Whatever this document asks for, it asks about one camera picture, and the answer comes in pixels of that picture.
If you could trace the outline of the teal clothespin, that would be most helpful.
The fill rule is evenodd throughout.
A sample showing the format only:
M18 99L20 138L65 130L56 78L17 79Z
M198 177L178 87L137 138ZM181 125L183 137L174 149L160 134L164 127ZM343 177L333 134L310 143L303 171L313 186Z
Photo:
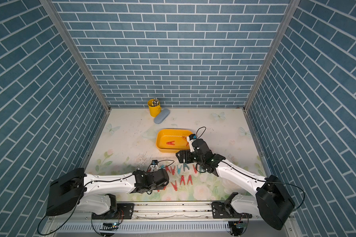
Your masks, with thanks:
M183 170L184 170L184 172L186 172L186 170L190 170L188 164L183 163Z

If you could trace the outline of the grey glasses case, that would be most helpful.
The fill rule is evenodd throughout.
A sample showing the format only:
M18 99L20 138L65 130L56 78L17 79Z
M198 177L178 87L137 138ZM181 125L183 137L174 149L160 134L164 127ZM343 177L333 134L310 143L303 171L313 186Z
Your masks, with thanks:
M169 109L163 109L155 118L154 118L154 123L155 124L161 124L167 116L170 114Z

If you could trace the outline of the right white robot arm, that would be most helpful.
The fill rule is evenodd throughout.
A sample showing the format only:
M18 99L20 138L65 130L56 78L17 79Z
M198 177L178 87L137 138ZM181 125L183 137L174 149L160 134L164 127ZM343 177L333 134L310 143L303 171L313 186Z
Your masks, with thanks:
M224 156L213 153L203 139L190 140L188 143L188 150L176 153L180 163L196 163L206 172L246 190L255 200L247 201L241 194L231 195L229 204L232 210L240 214L258 212L268 225L276 230L282 229L294 211L295 202L278 177L256 175L234 165Z

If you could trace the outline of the yellow pen cup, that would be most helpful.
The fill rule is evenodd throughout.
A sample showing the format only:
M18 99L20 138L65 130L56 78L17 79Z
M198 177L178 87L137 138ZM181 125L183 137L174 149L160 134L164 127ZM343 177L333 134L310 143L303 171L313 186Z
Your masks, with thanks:
M150 99L148 101L148 107L149 107L149 112L150 115L155 118L161 113L161 105L160 101L157 98Z

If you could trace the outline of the yellow storage box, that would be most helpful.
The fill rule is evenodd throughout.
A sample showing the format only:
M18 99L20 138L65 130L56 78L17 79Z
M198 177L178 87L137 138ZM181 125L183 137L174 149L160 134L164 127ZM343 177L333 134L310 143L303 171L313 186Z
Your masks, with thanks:
M156 147L162 153L177 153L190 150L187 137L192 132L185 129L162 129L156 138Z

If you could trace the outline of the light blue clothespin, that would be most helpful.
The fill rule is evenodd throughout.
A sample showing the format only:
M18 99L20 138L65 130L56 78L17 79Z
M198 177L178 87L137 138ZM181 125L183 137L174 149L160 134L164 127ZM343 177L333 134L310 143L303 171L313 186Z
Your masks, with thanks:
M183 167L182 165L177 166L177 173L178 173L178 174L181 173L182 167Z

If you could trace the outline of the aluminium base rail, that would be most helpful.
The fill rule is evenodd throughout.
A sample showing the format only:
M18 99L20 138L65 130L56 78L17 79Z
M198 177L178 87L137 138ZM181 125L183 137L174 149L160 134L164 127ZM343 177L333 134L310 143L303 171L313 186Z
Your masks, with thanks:
M300 237L299 226L290 216L281 230L268 225L261 216L247 219L214 219L210 201L134 202L131 219L93 220L92 213L75 211L48 217L39 233L46 237L119 237L200 234L227 237Z

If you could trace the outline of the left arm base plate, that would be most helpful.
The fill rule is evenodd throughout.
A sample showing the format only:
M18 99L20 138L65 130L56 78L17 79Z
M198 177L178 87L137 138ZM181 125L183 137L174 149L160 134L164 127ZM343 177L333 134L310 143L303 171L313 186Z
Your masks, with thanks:
M97 215L92 213L93 220L128 220L132 218L134 211L134 203L117 203L115 206L110 206L108 212Z

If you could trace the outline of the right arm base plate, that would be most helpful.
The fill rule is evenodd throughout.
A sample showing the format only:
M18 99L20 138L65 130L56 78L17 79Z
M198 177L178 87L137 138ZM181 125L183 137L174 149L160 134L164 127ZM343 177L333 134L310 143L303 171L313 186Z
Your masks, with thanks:
M226 218L236 218L236 219L247 219L252 218L253 215L249 213L238 213L236 212L229 203L214 201L211 203L212 216L214 219L226 219Z

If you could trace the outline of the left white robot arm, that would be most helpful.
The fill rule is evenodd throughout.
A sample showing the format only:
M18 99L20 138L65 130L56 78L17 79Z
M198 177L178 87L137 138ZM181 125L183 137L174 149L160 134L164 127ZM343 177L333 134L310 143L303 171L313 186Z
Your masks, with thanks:
M86 174L77 168L52 181L46 206L46 216L58 216L73 209L104 215L115 211L115 194L144 194L163 190L169 184L166 170L154 172L136 170L123 175Z

